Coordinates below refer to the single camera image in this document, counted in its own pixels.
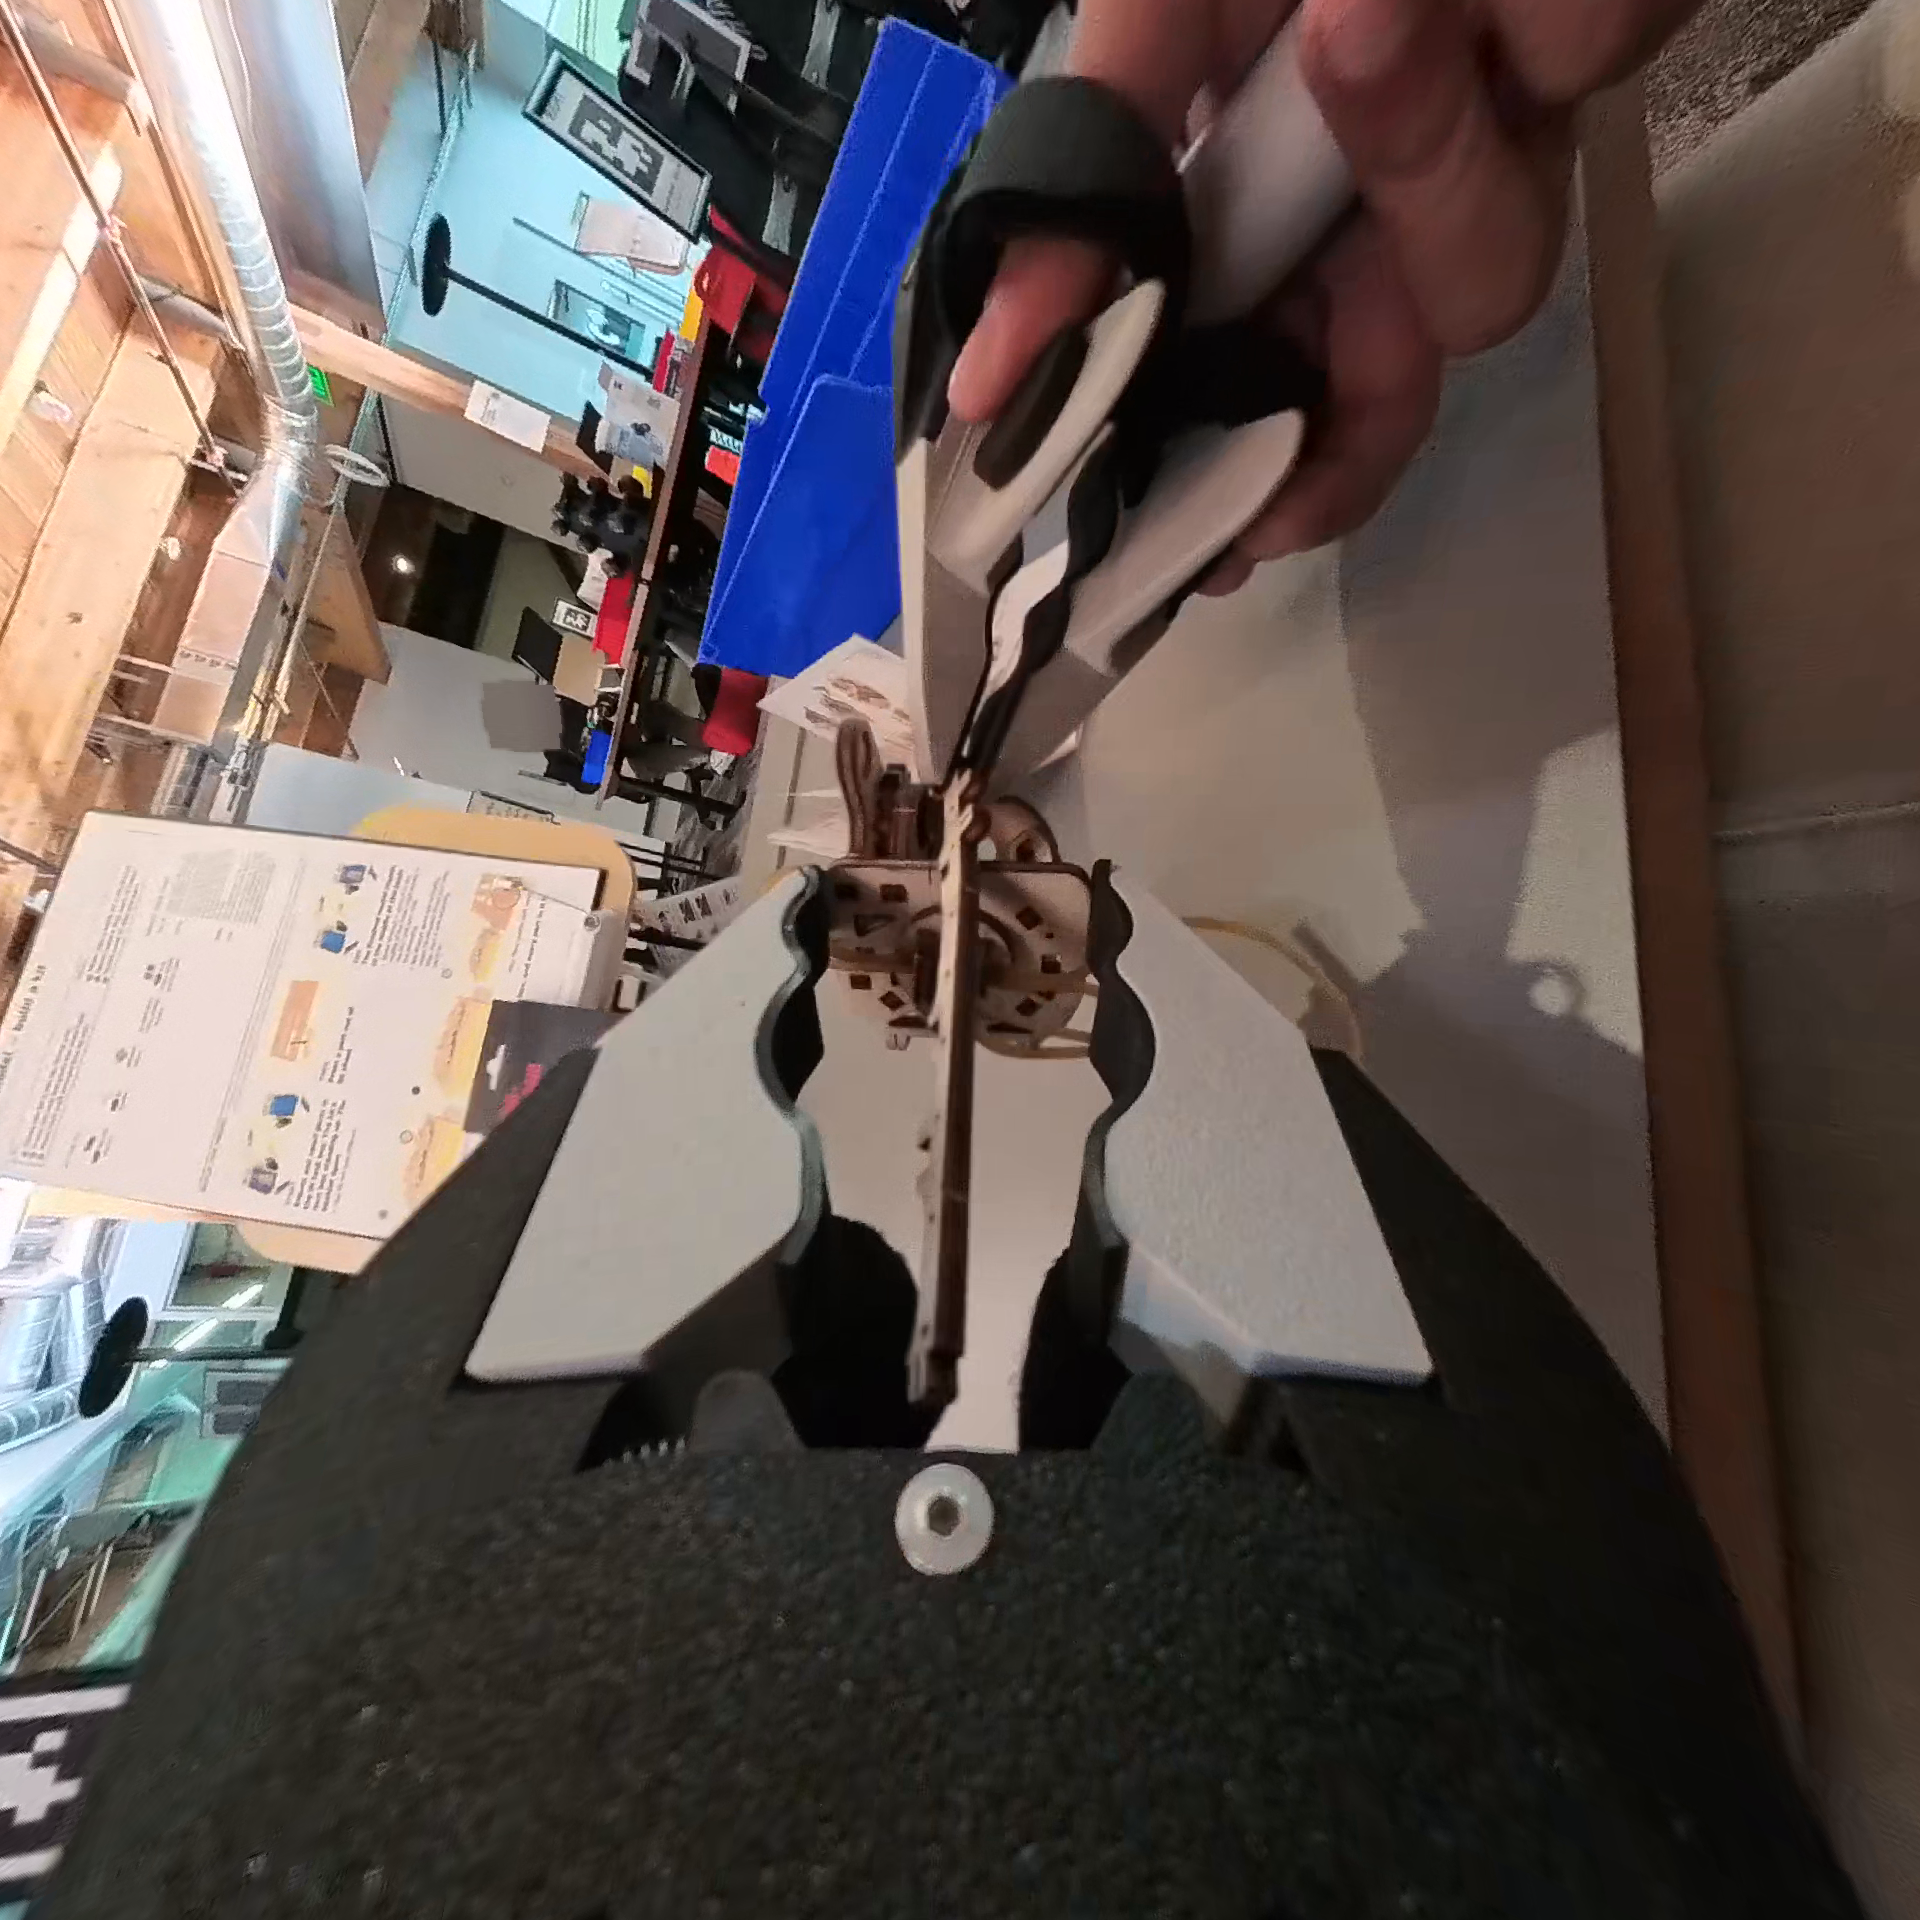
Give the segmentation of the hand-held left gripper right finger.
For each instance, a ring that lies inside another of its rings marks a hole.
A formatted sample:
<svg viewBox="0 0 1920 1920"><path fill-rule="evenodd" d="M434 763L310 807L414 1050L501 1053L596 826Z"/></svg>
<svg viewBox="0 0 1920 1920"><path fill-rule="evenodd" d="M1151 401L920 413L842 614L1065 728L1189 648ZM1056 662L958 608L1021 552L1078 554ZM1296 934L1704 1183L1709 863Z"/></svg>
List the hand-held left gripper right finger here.
<svg viewBox="0 0 1920 1920"><path fill-rule="evenodd" d="M1433 1360L1303 1031L1134 875L1090 875L1076 1330L1189 1386Z"/></svg>

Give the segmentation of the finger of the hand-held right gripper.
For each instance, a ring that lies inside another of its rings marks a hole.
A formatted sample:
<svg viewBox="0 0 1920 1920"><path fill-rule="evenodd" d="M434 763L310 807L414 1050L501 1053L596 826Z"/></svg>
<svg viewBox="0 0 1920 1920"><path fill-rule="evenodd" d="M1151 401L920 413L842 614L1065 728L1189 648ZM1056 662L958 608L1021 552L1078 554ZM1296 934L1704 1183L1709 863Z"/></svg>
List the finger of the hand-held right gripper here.
<svg viewBox="0 0 1920 1920"><path fill-rule="evenodd" d="M1098 431L1062 483L1062 537L992 594L976 696L976 771L1029 776L1158 642L1184 599L1296 467L1308 413L1205 425L1119 501L1117 435Z"/></svg>
<svg viewBox="0 0 1920 1920"><path fill-rule="evenodd" d="M958 350L932 293L896 304L896 515L905 706L926 785L1029 760L1039 681L1065 651L1076 587L1121 515L1119 407L1158 343L1168 289L1140 281L1068 327L990 424L949 407Z"/></svg>

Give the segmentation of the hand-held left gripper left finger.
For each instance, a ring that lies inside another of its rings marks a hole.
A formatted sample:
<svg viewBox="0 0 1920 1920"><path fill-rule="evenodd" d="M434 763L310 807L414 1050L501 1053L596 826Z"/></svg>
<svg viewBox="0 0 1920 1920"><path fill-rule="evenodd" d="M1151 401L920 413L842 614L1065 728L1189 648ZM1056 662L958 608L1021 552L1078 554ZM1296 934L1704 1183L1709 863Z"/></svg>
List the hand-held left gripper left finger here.
<svg viewBox="0 0 1920 1920"><path fill-rule="evenodd" d="M783 1282L826 1217L800 1105L824 958L824 873L788 871L596 1046L470 1382L706 1386L788 1359Z"/></svg>

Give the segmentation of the wooden mechanical model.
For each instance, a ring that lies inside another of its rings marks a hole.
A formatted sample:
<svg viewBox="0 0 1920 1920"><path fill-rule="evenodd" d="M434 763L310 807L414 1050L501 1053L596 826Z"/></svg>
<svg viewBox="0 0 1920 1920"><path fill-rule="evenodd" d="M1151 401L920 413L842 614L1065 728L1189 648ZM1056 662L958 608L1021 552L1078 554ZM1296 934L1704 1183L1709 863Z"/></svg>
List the wooden mechanical model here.
<svg viewBox="0 0 1920 1920"><path fill-rule="evenodd" d="M860 718L838 725L831 758L847 854L822 880L829 968L890 1048L922 1043L932 1059L905 1371L910 1401L940 1414L966 1349L976 1056L1088 1056L1092 891L1026 800L917 783Z"/></svg>

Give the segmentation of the model instruction booklet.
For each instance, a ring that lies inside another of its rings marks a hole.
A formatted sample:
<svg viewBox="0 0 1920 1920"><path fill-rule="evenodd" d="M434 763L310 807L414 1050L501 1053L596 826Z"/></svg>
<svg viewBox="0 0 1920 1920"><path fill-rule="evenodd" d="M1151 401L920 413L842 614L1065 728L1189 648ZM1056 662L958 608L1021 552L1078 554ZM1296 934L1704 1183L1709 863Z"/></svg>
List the model instruction booklet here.
<svg viewBox="0 0 1920 1920"><path fill-rule="evenodd" d="M917 768L905 712L905 662L872 640L850 638L759 702L759 768L778 795L770 845L806 863L847 854L847 806L833 771L833 742L847 720L865 722L879 768Z"/></svg>

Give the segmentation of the person's right hand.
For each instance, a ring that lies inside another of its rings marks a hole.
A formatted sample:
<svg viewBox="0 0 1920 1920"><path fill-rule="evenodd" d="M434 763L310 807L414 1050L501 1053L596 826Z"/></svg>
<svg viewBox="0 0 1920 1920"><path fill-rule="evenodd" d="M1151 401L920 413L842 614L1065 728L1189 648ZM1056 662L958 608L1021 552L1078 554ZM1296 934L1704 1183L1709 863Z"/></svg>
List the person's right hand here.
<svg viewBox="0 0 1920 1920"><path fill-rule="evenodd" d="M1286 13L1303 21L1303 77L1359 207L1305 287L1270 310L1326 366L1328 390L1293 473L1206 579L1213 594L1377 513L1426 442L1447 366L1538 312L1568 229L1573 105L1568 82L1529 74L1552 40L1536 34L1550 21L1532 8L1078 5L1069 71L1121 96L1169 146L1205 94L1234 89ZM1593 85L1569 82L1575 96ZM1092 247L1010 245L949 378L952 413L992 419L1110 289Z"/></svg>

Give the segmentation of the black and red card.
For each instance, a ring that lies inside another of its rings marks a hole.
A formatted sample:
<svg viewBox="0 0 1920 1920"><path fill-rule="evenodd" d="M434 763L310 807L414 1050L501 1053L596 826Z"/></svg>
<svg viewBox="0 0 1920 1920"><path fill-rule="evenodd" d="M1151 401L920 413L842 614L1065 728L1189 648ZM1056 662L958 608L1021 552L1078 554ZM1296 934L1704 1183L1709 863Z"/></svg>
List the black and red card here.
<svg viewBox="0 0 1920 1920"><path fill-rule="evenodd" d="M617 1023L612 1013L540 999L495 999L470 1073L463 1134L489 1136L573 1053Z"/></svg>

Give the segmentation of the round wooden piece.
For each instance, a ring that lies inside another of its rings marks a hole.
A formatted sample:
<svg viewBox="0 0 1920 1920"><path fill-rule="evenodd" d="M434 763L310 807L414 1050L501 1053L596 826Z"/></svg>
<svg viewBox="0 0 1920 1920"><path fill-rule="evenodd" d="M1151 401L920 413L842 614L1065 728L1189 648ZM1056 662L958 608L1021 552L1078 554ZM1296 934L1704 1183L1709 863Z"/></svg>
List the round wooden piece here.
<svg viewBox="0 0 1920 1920"><path fill-rule="evenodd" d="M1289 934L1280 934L1260 923L1218 920L1218 918L1185 918L1184 923L1206 943L1239 941L1274 953L1286 970L1305 983L1305 999L1296 1026L1314 1050L1334 1053L1353 1066L1364 1062L1364 1031L1359 1009L1348 987Z"/></svg>

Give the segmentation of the blue plastic bin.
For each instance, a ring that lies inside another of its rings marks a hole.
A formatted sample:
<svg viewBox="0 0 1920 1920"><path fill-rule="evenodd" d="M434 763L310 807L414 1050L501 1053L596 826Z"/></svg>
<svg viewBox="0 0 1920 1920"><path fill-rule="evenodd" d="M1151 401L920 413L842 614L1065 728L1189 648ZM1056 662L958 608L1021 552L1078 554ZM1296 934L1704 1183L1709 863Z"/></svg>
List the blue plastic bin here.
<svg viewBox="0 0 1920 1920"><path fill-rule="evenodd" d="M1007 89L962 46L879 27L759 379L700 665L788 681L898 621L896 295Z"/></svg>

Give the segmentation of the dark shelving rack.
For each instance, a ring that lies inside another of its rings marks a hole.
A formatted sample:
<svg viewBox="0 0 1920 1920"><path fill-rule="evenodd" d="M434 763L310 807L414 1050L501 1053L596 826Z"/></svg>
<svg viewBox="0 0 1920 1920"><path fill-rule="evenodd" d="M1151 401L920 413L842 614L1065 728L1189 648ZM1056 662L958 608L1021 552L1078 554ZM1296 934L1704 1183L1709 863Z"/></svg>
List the dark shelving rack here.
<svg viewBox="0 0 1920 1920"><path fill-rule="evenodd" d="M700 327L692 334L685 375L678 392L678 419L673 439L665 455L662 477L656 483L654 519L641 561L634 568L628 638L618 662L615 710L608 720L608 754L602 774L592 793L594 811L602 811L615 798L622 781L622 744L628 725L654 696L662 646L657 621L665 607L665 563L678 535L692 517L703 477L708 446L708 402L716 378L734 360L734 331L718 322L712 293L721 291L710 272L697 274L692 291L700 297Z"/></svg>

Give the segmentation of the black round-top stanchion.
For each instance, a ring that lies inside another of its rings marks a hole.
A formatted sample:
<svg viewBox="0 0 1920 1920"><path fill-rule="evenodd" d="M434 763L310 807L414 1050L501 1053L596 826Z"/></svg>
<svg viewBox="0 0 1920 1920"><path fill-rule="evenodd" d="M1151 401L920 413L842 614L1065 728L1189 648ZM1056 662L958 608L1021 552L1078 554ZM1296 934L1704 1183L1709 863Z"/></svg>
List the black round-top stanchion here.
<svg viewBox="0 0 1920 1920"><path fill-rule="evenodd" d="M690 270L660 272L618 257L590 254L524 219L510 219L506 235L534 245L524 287L465 272L450 219L432 215L416 250L422 312L437 318L447 297L461 293L537 329L612 350L615 358L637 354L618 346L630 334L672 331L682 320Z"/></svg>
<svg viewBox="0 0 1920 1920"><path fill-rule="evenodd" d="M298 1327L277 1322L263 1343L254 1346L213 1346L208 1339L198 1345L153 1343L153 1314L138 1299L126 1301L106 1318L98 1333L87 1370L77 1387L77 1415L84 1422L103 1418L116 1401L121 1401L135 1371L145 1365L257 1365L270 1360L287 1360L304 1343Z"/></svg>

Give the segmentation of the framed black white marker sign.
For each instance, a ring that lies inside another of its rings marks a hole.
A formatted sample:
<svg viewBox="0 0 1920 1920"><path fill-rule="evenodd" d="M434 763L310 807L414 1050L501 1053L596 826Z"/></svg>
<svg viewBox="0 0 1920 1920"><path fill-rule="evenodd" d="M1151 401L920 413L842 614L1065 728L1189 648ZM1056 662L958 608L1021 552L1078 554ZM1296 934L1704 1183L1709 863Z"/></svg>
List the framed black white marker sign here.
<svg viewBox="0 0 1920 1920"><path fill-rule="evenodd" d="M600 87L568 48L548 46L520 115L685 241L706 235L710 175Z"/></svg>

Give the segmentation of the silver ventilation duct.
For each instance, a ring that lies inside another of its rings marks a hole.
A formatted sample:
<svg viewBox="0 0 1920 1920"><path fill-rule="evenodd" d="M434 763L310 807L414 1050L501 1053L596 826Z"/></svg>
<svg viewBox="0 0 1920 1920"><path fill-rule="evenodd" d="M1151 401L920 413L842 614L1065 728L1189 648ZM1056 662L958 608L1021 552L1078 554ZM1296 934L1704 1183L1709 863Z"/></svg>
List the silver ventilation duct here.
<svg viewBox="0 0 1920 1920"><path fill-rule="evenodd" d="M239 504L270 544L319 443L295 304L382 329L345 61L325 3L122 3L135 74L230 310L263 419Z"/></svg>

